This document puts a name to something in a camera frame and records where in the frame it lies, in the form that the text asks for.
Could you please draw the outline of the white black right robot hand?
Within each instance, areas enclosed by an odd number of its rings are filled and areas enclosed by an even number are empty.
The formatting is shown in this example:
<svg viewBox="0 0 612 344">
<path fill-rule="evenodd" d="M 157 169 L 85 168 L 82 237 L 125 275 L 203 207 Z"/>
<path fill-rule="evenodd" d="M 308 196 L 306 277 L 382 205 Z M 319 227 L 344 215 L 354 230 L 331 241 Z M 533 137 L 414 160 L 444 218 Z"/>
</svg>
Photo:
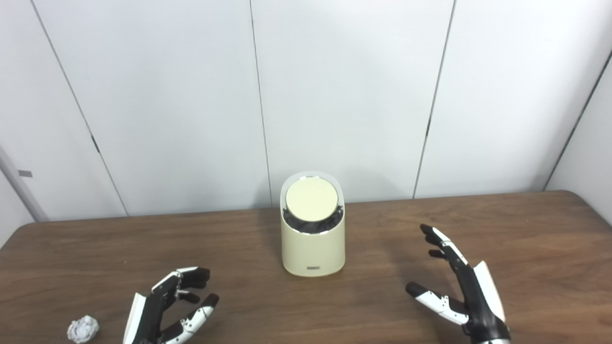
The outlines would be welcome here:
<svg viewBox="0 0 612 344">
<path fill-rule="evenodd" d="M 511 331 L 487 263 L 481 261 L 471 266 L 453 241 L 433 226 L 420 224 L 420 231 L 426 236 L 426 242 L 437 247 L 428 254 L 448 262 L 455 273 L 463 300 L 435 292 L 415 281 L 406 284 L 407 294 L 441 318 L 459 325 L 472 344 L 509 344 Z"/>
</svg>

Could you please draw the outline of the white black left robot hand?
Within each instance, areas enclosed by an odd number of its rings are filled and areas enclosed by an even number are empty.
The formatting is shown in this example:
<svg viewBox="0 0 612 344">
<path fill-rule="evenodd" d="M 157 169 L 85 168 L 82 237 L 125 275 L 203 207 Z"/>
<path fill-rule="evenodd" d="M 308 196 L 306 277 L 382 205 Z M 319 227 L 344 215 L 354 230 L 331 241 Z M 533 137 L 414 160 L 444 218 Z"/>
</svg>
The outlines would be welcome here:
<svg viewBox="0 0 612 344">
<path fill-rule="evenodd" d="M 188 267 L 173 270 L 158 281 L 147 296 L 135 293 L 124 331 L 124 344 L 185 344 L 207 322 L 220 297 L 208 295 L 203 301 L 190 292 L 203 289 L 210 279 L 210 270 Z M 197 303 L 189 312 L 165 329 L 161 328 L 164 312 L 177 301 Z"/>
</svg>

